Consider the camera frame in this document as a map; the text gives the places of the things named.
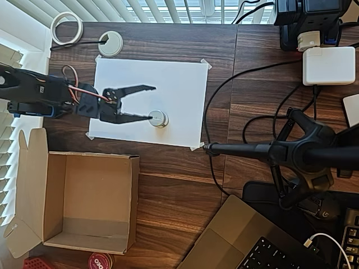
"cardboard box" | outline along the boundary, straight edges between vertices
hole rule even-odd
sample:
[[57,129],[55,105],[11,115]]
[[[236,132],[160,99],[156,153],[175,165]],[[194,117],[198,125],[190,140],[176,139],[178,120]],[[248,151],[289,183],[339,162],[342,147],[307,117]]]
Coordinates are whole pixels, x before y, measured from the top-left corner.
[[44,128],[19,135],[15,217],[4,232],[17,258],[39,243],[124,254],[135,242],[139,157],[48,152]]

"wood grain surface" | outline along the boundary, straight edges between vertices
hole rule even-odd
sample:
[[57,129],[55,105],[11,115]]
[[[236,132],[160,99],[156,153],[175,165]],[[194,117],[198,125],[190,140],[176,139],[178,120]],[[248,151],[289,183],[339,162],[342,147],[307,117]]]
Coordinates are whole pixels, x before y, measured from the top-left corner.
[[[345,29],[340,45],[358,42],[358,28]],[[283,52],[279,47],[279,29],[271,25],[248,25],[238,27],[236,60],[234,73],[269,64],[300,59],[299,52]],[[229,116],[228,142],[241,143],[244,125],[252,117],[273,115],[284,97],[301,82],[301,63],[288,64],[249,73],[233,81],[231,111]],[[317,99],[317,119],[331,126],[336,132],[347,128],[342,109],[343,97],[359,93],[359,81],[347,86],[323,86]],[[289,107],[303,108],[312,98],[312,87],[302,86],[285,103],[280,113],[285,114]],[[313,109],[307,111],[313,115]],[[270,141],[272,136],[272,119],[253,122],[246,132],[248,142]],[[278,120],[277,133],[285,121]],[[292,139],[299,138],[303,132],[297,127]],[[285,175],[293,175],[286,170]],[[224,187],[242,190],[250,180],[271,182],[271,173],[266,164],[226,156]],[[359,173],[351,179],[335,177],[332,189],[359,192]]]
[[[118,31],[124,40],[117,58],[155,61],[208,61],[206,103],[218,85],[233,74],[236,26],[85,23],[81,41],[97,41],[108,30]],[[61,25],[57,34],[73,36],[72,23]],[[50,74],[61,75],[71,64],[80,81],[93,84],[97,45],[77,46],[52,53]],[[214,141],[226,142],[232,84],[212,102],[208,123]],[[116,256],[114,268],[174,268],[214,216],[221,192],[214,185],[208,156],[202,150],[96,138],[89,140],[89,120],[74,115],[45,119],[50,150],[91,151],[140,155],[139,206],[136,243],[125,256]],[[222,183],[224,156],[214,160],[215,174]],[[43,254],[58,268],[87,268],[91,253],[44,247]]]
[[[199,62],[206,59],[209,71],[206,102],[218,85],[233,73],[250,68],[300,59],[297,52],[279,47],[279,29],[270,25],[164,25],[85,23],[81,41],[97,41],[108,30],[118,31],[124,46],[117,58]],[[74,36],[72,23],[57,33],[63,40]],[[359,31],[345,29],[341,45],[358,41]],[[93,84],[96,45],[77,46],[52,53],[50,74],[60,75],[64,64],[73,65],[82,82]],[[257,115],[274,114],[283,98],[301,82],[301,63],[249,73],[227,83],[214,98],[208,112],[213,142],[242,142],[245,123]],[[323,87],[318,98],[318,119],[336,131],[345,129],[342,97],[359,92],[359,82],[341,87]],[[312,89],[302,86],[285,104],[304,107]],[[277,132],[284,122],[277,122]],[[136,243],[124,256],[115,256],[113,268],[176,268],[226,196],[213,184],[208,157],[201,150],[96,138],[85,133],[89,120],[74,115],[45,119],[50,150],[139,154],[139,206]],[[302,135],[296,128],[291,135]],[[270,141],[271,120],[260,120],[247,130],[250,142]],[[268,167],[255,160],[219,156],[213,158],[215,175],[224,189],[241,197],[249,180],[271,182]],[[334,189],[359,192],[359,175],[337,179]],[[59,269],[87,268],[91,253],[37,246],[31,255],[43,255]]]

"laptop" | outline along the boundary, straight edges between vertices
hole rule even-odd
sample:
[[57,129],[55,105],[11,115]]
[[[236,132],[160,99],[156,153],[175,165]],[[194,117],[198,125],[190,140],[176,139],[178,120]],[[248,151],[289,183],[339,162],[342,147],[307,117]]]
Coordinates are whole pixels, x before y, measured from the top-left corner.
[[303,243],[231,195],[177,269],[332,268]]

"black device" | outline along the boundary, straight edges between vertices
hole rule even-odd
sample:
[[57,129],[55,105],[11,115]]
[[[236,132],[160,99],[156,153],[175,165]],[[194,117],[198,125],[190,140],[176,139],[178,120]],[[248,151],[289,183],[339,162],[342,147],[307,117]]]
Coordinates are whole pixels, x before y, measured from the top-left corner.
[[[226,154],[268,163],[283,208],[327,191],[334,183],[330,168],[359,170],[359,124],[335,134],[329,126],[299,109],[289,108],[287,118],[277,139],[270,143],[210,143],[203,147],[211,156]],[[286,141],[295,124],[301,127],[304,136]],[[284,187],[281,165],[290,168],[299,179],[288,191]]]
[[303,243],[230,195],[177,269],[332,268]]
[[46,76],[24,69],[0,64],[0,98],[9,100],[8,111],[14,116],[37,115],[58,118],[74,113],[104,122],[122,124],[152,119],[149,116],[121,112],[121,98],[136,92],[155,90],[155,87],[138,85],[119,89],[105,89],[103,99],[89,84],[79,83],[82,94],[74,102],[69,86],[73,82],[64,78]]
[[[351,268],[358,268],[359,266],[359,210],[351,208],[347,209],[344,221],[344,234],[342,241],[342,248],[348,256],[351,263]],[[340,253],[338,260],[338,268],[348,268],[346,261]]]
[[297,207],[318,220],[332,221],[340,215],[338,201],[328,192],[311,196],[299,202]]
[[339,18],[347,12],[352,0],[276,0],[274,25],[280,26],[280,47],[296,50],[299,34],[320,31],[321,42],[334,45]]

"orange wire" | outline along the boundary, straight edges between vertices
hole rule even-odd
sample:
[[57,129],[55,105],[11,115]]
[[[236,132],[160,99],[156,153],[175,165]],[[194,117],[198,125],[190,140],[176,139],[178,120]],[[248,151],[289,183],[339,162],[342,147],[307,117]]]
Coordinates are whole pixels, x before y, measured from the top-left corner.
[[83,90],[83,89],[80,89],[80,88],[76,88],[76,87],[73,87],[71,85],[68,86],[69,89],[71,90],[74,90],[74,91],[79,91],[79,92],[83,92],[85,94],[89,94],[89,95],[93,95],[93,96],[96,96],[98,98],[101,98],[103,100],[105,100],[106,102],[111,102],[109,99],[107,99],[105,96],[102,96],[102,95],[99,95],[99,94],[95,94],[94,92],[90,92],[90,91],[86,91],[86,90]]
[[[65,69],[66,67],[68,67],[69,69],[71,69],[71,71],[73,72],[73,76],[75,77],[75,87],[79,86],[79,76],[77,74],[77,71],[70,65],[65,65],[62,67],[62,74],[66,77],[65,75]],[[68,89],[70,91],[70,94],[72,96],[72,98],[74,99],[75,102],[77,102],[78,104],[80,103],[80,97],[78,96],[77,92],[75,92],[75,94],[73,94],[73,91]]]

